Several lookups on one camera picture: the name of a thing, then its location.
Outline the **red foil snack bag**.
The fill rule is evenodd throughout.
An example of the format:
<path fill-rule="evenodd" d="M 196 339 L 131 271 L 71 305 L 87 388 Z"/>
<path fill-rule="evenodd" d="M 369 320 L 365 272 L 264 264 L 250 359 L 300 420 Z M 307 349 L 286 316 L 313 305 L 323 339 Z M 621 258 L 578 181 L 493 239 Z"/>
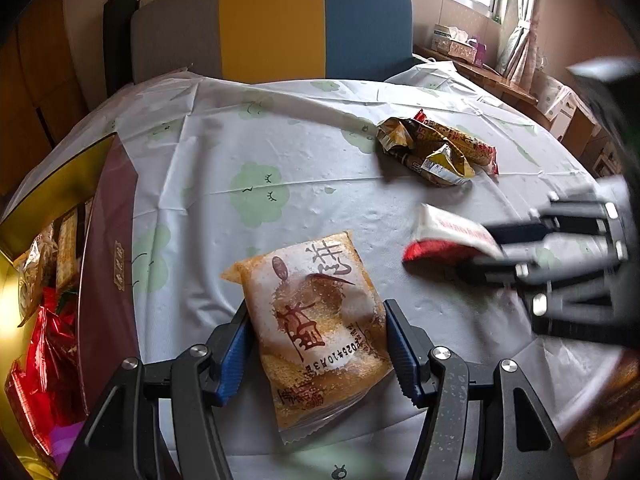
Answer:
<path fill-rule="evenodd" d="M 4 383 L 18 426 L 43 456 L 54 455 L 55 430 L 85 419 L 77 336 L 77 292 L 43 289 L 26 356 Z"/>

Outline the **long red yellow snack bar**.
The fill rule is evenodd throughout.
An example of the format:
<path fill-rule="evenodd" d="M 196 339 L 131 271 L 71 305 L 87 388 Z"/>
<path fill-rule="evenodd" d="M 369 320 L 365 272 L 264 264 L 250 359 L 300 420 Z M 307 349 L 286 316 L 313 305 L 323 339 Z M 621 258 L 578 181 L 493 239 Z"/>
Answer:
<path fill-rule="evenodd" d="M 497 150 L 492 145 L 477 139 L 477 137 L 472 136 L 471 133 L 466 133 L 460 129 L 451 128 L 428 119 L 423 110 L 419 110 L 413 119 L 442 134 L 462 151 L 462 154 L 467 160 L 484 168 L 490 176 L 498 176 Z"/>

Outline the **crumpled gold yellow snack bag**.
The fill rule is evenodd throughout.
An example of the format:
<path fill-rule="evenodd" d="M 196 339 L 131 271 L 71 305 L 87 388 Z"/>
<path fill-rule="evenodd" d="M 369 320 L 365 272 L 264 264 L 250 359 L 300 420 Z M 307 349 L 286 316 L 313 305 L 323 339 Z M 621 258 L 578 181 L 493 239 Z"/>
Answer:
<path fill-rule="evenodd" d="M 378 124 L 383 153 L 438 186 L 465 184 L 475 177 L 469 161 L 443 134 L 413 118 L 390 117 Z"/>

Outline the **red white snack packet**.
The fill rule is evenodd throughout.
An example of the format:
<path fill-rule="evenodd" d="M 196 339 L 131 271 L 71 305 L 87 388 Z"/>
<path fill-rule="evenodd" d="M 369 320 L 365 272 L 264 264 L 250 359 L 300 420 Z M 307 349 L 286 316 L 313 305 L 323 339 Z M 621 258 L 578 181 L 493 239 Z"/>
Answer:
<path fill-rule="evenodd" d="M 502 249 L 481 224 L 432 205 L 421 204 L 402 261 L 458 263 L 475 257 L 502 256 Z"/>

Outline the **brown rice cracker packet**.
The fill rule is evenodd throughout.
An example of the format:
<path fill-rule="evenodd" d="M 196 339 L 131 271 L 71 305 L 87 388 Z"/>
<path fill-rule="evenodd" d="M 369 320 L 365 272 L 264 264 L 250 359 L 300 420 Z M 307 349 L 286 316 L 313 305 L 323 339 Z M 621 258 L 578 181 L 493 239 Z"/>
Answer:
<path fill-rule="evenodd" d="M 237 261 L 281 439 L 306 438 L 390 374 L 386 314 L 349 232 Z"/>

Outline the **pink floral curtain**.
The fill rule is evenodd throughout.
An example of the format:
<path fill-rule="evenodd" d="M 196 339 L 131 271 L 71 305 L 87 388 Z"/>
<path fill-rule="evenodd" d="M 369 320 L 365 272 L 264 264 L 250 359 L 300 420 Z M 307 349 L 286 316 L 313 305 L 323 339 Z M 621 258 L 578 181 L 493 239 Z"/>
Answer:
<path fill-rule="evenodd" d="M 502 0 L 504 10 L 514 9 L 518 21 L 499 53 L 497 72 L 525 91 L 532 88 L 538 65 L 539 29 L 544 0 Z"/>

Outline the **grey yellow blue chair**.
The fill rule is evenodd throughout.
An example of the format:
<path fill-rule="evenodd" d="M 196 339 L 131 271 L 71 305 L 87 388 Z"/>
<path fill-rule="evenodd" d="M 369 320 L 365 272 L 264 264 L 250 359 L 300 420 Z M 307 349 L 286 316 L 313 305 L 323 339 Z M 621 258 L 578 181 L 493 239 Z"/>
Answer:
<path fill-rule="evenodd" d="M 106 93 L 172 72 L 384 81 L 418 62 L 411 0 L 108 0 Z"/>

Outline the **white green cloud tablecloth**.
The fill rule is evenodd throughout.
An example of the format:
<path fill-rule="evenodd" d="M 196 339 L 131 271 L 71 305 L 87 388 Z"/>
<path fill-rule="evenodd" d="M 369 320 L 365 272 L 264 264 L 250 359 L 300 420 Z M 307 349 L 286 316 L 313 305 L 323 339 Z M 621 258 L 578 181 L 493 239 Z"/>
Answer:
<path fill-rule="evenodd" d="M 378 124 L 417 112 L 492 145 L 498 174 L 477 170 L 439 188 L 385 156 Z M 21 255 L 64 204 L 93 190 L 98 149 L 114 139 L 138 175 L 126 223 L 146 362 L 175 356 L 231 318 L 241 289 L 221 274 L 235 261 L 348 231 L 382 297 L 462 358 L 514 359 L 560 434 L 597 406 L 615 374 L 620 348 L 534 335 L 513 292 L 402 266 L 421 204 L 494 224 L 594 183 L 550 132 L 451 68 L 429 62 L 385 82 L 271 84 L 173 72 L 122 89 L 18 186 L 1 215 L 3 255 Z"/>

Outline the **tissue box on shelf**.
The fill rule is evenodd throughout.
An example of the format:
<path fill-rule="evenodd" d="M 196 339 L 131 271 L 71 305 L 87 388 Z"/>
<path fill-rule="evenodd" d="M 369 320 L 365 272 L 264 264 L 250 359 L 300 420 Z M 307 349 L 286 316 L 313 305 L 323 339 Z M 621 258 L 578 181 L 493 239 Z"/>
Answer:
<path fill-rule="evenodd" d="M 436 24 L 432 32 L 432 49 L 478 67 L 484 65 L 486 58 L 486 46 L 456 26 Z"/>

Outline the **cracker packet in box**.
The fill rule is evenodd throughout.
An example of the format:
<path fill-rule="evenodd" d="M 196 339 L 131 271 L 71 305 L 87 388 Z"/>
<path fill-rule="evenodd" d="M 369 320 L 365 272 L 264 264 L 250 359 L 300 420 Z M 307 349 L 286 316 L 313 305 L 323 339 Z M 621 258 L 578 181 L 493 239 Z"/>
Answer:
<path fill-rule="evenodd" d="M 59 294 L 79 283 L 92 206 L 93 198 L 89 198 L 61 218 L 55 271 L 55 288 Z"/>

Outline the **wooden side shelf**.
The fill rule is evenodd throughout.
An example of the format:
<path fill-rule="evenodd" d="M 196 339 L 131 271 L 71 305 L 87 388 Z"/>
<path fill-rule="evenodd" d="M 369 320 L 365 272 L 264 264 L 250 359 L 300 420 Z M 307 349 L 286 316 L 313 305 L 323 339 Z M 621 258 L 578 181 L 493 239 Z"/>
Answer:
<path fill-rule="evenodd" d="M 528 91 L 525 91 L 518 84 L 514 84 L 514 82 L 506 80 L 506 78 L 498 75 L 489 68 L 480 68 L 463 60 L 459 60 L 458 58 L 450 58 L 450 56 L 446 54 L 433 51 L 427 47 L 420 46 L 420 44 L 415 44 L 413 46 L 413 53 L 415 55 L 421 55 L 422 58 L 434 58 L 439 62 L 453 62 L 458 73 L 469 80 L 474 81 L 478 86 L 485 90 L 494 89 L 530 105 L 536 105 L 538 103 L 538 100 Z"/>

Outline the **purple item in box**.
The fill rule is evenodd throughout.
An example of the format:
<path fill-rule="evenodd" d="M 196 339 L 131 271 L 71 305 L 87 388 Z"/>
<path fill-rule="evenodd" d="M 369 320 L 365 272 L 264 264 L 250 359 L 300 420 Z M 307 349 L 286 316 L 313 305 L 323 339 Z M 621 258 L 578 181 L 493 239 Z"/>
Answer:
<path fill-rule="evenodd" d="M 54 426 L 50 432 L 52 457 L 58 470 L 62 469 L 82 426 L 83 422 L 76 422 L 70 426 Z"/>

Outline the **pumpkin seeds yellow clear bag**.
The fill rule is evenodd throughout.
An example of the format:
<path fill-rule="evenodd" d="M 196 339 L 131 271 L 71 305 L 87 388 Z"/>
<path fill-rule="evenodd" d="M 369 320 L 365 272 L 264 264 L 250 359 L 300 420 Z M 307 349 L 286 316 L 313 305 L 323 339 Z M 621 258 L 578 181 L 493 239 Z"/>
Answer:
<path fill-rule="evenodd" d="M 54 240 L 54 225 L 50 223 L 32 241 L 29 248 L 13 263 L 18 273 L 18 307 L 22 327 L 37 311 L 42 288 L 54 268 L 58 245 Z"/>

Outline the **maroon gold gift box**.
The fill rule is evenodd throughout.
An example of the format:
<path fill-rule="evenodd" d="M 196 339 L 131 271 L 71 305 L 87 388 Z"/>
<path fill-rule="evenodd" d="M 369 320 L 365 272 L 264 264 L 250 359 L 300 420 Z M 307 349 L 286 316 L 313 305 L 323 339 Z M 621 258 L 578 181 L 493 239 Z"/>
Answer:
<path fill-rule="evenodd" d="M 96 141 L 32 188 L 1 223 L 1 376 L 26 366 L 34 321 L 23 321 L 15 258 L 50 223 L 92 203 L 76 302 L 81 406 L 90 411 L 116 367 L 139 352 L 132 294 L 138 174 L 119 136 Z"/>

